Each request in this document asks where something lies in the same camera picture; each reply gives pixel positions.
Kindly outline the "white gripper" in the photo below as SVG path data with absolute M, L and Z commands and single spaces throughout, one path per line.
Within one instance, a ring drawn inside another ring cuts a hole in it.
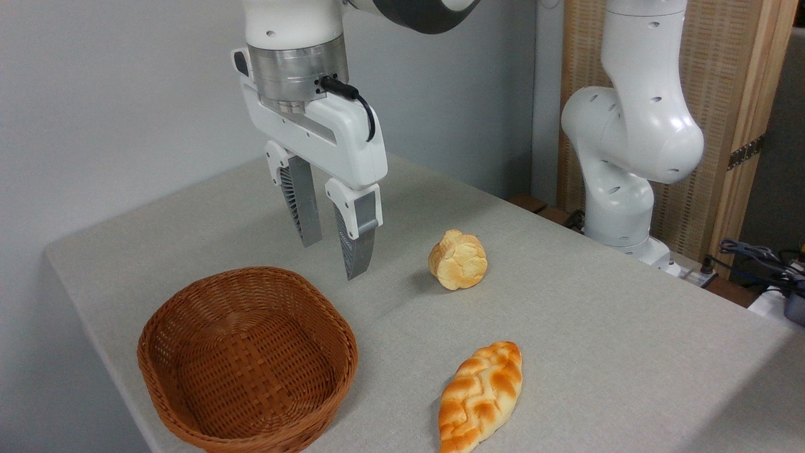
M 383 225 L 380 188 L 374 184 L 388 171 L 380 125 L 373 140 L 366 140 L 365 107 L 331 94 L 308 103 L 302 114 L 276 111 L 260 101 L 248 50 L 235 49 L 231 57 L 252 123 L 273 140 L 265 144 L 271 180 L 284 195 L 302 244 L 322 240 L 313 164 L 334 177 L 325 192 L 334 206 L 346 277 L 361 275 L 370 266 L 375 230 Z

